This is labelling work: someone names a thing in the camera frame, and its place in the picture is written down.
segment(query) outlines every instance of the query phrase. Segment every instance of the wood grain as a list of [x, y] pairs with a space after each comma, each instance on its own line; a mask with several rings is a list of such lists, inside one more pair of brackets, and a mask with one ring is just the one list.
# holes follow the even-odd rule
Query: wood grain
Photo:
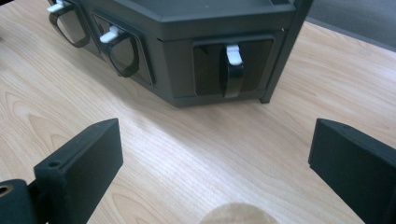
[[53, 30], [46, 1], [0, 7], [0, 181], [119, 118], [124, 165], [90, 223], [361, 223], [307, 160], [316, 118], [396, 147], [396, 54], [306, 23], [272, 101], [174, 108]]

